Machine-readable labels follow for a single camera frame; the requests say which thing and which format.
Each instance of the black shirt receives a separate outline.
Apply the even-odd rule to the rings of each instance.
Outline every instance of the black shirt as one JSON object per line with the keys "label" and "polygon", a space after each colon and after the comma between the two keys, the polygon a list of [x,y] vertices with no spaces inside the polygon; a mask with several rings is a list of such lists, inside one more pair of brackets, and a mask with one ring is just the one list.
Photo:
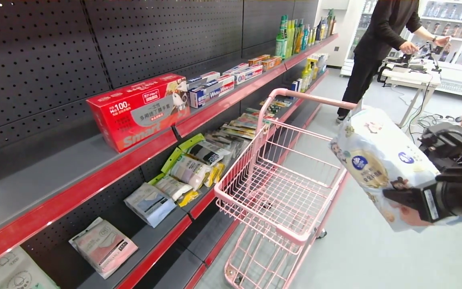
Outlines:
{"label": "black shirt", "polygon": [[399,50],[405,42],[400,36],[404,26],[411,33],[421,27],[418,4],[419,0],[378,0],[370,25],[354,49],[354,54],[382,60],[392,48]]}

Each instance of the barcode label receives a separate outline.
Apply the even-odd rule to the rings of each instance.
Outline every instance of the barcode label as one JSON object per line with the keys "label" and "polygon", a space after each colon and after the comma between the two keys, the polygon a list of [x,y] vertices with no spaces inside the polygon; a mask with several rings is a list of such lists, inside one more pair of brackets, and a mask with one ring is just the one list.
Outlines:
{"label": "barcode label", "polygon": [[425,190],[423,193],[425,194],[425,199],[427,200],[427,205],[429,207],[429,211],[431,212],[431,218],[433,220],[438,219],[438,210],[436,209],[436,204],[434,203],[431,190]]}

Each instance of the black shoe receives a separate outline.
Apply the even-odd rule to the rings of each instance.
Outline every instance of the black shoe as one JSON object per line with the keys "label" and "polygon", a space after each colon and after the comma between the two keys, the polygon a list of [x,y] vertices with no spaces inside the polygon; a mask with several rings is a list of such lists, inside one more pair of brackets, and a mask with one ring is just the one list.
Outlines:
{"label": "black shoe", "polygon": [[340,115],[336,118],[336,123],[341,123],[343,122],[343,120],[345,119],[345,117],[347,117],[346,115]]}

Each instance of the person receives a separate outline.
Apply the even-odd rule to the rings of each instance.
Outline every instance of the person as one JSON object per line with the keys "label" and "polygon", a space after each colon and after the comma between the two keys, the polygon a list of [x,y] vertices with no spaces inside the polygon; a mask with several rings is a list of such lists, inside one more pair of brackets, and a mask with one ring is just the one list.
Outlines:
{"label": "person", "polygon": [[[420,24],[419,0],[378,0],[365,34],[354,49],[354,67],[343,94],[343,101],[357,104],[372,83],[384,58],[392,48],[405,54],[418,47],[400,36],[404,26],[422,40],[446,46],[450,36],[435,36]],[[349,110],[340,108],[336,121],[345,119]]]}

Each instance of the black pants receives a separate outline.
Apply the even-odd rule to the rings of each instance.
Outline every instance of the black pants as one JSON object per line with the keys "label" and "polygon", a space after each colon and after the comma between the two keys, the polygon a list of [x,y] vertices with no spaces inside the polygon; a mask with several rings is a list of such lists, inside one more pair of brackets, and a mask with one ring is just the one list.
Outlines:
{"label": "black pants", "polygon": [[[343,94],[342,101],[357,104],[370,87],[382,63],[382,60],[372,60],[354,55],[354,67],[352,68],[352,74],[349,78],[347,89]],[[348,113],[349,110],[345,108],[340,108],[338,110],[339,116],[346,116]]]}

